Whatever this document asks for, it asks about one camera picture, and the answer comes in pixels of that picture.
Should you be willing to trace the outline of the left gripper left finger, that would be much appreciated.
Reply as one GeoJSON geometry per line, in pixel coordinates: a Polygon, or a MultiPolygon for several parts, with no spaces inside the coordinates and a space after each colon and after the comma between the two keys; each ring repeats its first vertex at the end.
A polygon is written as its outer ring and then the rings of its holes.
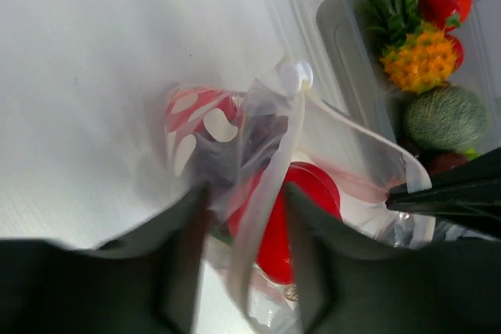
{"type": "Polygon", "coordinates": [[[52,239],[1,241],[4,333],[189,333],[210,190],[93,250],[52,239]]]}

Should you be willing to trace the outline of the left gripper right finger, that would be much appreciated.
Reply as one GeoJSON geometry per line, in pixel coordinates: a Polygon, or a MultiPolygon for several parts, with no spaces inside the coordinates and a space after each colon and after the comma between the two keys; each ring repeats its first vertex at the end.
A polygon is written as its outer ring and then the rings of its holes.
{"type": "Polygon", "coordinates": [[[498,242],[436,242],[410,250],[343,225],[329,233],[334,296],[300,296],[297,288],[302,332],[499,332],[498,242]]]}

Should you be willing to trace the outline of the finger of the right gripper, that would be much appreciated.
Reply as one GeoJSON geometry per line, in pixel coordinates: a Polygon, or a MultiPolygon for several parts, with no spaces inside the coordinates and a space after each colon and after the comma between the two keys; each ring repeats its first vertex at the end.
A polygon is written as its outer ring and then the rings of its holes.
{"type": "Polygon", "coordinates": [[[500,237],[500,149],[436,174],[432,187],[408,192],[406,185],[390,191],[387,208],[437,217],[494,238],[500,237]]]}

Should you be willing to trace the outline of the dark grape bunch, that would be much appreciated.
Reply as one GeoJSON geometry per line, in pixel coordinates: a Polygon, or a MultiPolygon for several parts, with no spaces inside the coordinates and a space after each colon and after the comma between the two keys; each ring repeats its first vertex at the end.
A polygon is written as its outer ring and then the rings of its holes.
{"type": "Polygon", "coordinates": [[[288,117],[258,114],[243,119],[230,141],[218,141],[209,131],[195,134],[196,148],[189,160],[193,182],[208,182],[219,194],[264,168],[288,128],[288,117]]]}

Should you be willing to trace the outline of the clear dotted zip bag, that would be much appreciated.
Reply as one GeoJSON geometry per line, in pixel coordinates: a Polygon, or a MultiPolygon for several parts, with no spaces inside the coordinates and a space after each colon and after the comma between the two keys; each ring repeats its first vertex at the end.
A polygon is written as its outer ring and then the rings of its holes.
{"type": "Polygon", "coordinates": [[[300,330],[283,216],[286,183],[390,246],[415,248],[434,233],[434,219],[386,205],[395,186],[431,187],[422,164],[322,101],[313,82],[306,61],[285,58],[246,91],[181,83],[167,93],[170,191],[210,185],[216,223],[208,260],[259,333],[300,330]]]}

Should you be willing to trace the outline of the red apple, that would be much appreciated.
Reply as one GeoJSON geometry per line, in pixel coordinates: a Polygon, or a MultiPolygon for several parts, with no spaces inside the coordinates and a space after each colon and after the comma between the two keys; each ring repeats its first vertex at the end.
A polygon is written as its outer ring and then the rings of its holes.
{"type": "Polygon", "coordinates": [[[177,139],[189,134],[185,126],[194,133],[205,131],[204,117],[212,110],[221,110],[225,118],[232,121],[237,106],[229,92],[207,88],[180,88],[168,100],[165,118],[165,133],[180,133],[177,139]]]}

